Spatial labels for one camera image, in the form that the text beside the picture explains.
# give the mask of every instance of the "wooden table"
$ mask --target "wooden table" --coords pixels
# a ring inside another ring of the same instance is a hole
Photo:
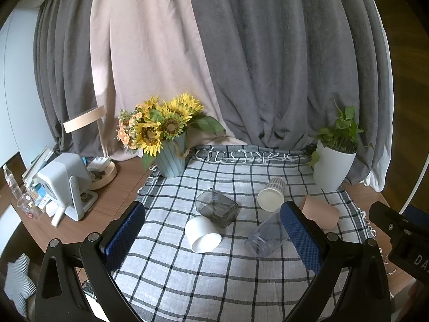
[[[138,158],[117,163],[116,178],[106,187],[97,190],[98,200],[84,219],[73,221],[64,216],[57,228],[51,225],[51,219],[46,214],[40,215],[37,220],[29,219],[16,207],[16,200],[7,186],[1,190],[0,196],[3,199],[5,197],[10,199],[28,232],[45,251],[49,241],[53,238],[59,238],[63,243],[73,243],[82,241],[91,232],[101,233],[110,221],[118,219],[129,204],[136,199],[137,190],[144,185],[149,172],[143,170]],[[365,187],[363,184],[354,186],[344,184],[343,187],[357,206],[366,211],[367,219],[369,208],[374,202],[380,201],[387,204],[381,193]],[[371,225],[377,231],[376,240],[386,261],[386,256],[392,248],[390,239],[376,226]],[[386,264],[386,272],[393,273],[388,275],[389,287],[393,295],[406,287],[411,280],[411,276],[407,273],[399,268],[395,269],[395,265]]]
[[[81,221],[74,221],[64,216],[57,228],[51,225],[51,218],[46,213],[36,220],[28,218],[16,206],[16,199],[7,186],[2,188],[1,196],[3,200],[9,199],[28,232],[43,251],[53,238],[58,238],[63,243],[81,242],[91,232],[101,233],[110,221],[118,219],[136,199],[137,190],[144,185],[149,175],[143,170],[139,158],[118,162],[116,167],[115,179],[109,185],[95,190],[98,199],[85,217]]]

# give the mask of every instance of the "clear plastic cup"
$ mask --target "clear plastic cup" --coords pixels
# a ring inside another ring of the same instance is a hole
[[[245,240],[248,251],[256,258],[273,253],[289,238],[280,219],[280,209],[271,214]]]
[[[30,219],[37,219],[40,215],[40,210],[34,205],[33,199],[28,191],[22,194],[16,205],[21,208]]]
[[[220,228],[226,228],[239,214],[237,202],[215,189],[208,189],[195,200],[197,211]]]

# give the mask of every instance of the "gray curtain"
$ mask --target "gray curtain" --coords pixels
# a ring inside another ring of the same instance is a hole
[[[365,133],[348,174],[363,180],[388,130],[386,48],[373,0],[191,0],[222,116],[235,137],[311,143],[354,105]]]
[[[45,0],[34,38],[37,90],[57,152],[102,156],[97,124],[65,133],[63,123],[97,106],[89,20],[92,0]]]

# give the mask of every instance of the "white flower pot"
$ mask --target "white flower pot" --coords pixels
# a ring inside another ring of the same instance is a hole
[[[338,189],[354,161],[356,153],[344,153],[324,147],[317,142],[319,161],[314,166],[313,179],[325,192]]]

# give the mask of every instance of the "metal screw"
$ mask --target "metal screw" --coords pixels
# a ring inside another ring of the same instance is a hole
[[[374,240],[373,238],[368,238],[368,244],[369,244],[371,247],[376,247],[376,246],[377,246],[377,241],[376,241],[376,240]]]
[[[99,237],[100,237],[100,235],[96,232],[90,233],[88,236],[88,241],[89,242],[97,241]]]
[[[326,235],[327,239],[329,241],[335,242],[336,240],[338,240],[338,236],[336,233],[333,232],[328,232],[328,234]]]
[[[59,244],[59,241],[56,238],[54,238],[53,240],[51,240],[51,242],[49,242],[49,246],[52,247],[52,248],[56,247],[57,244]]]

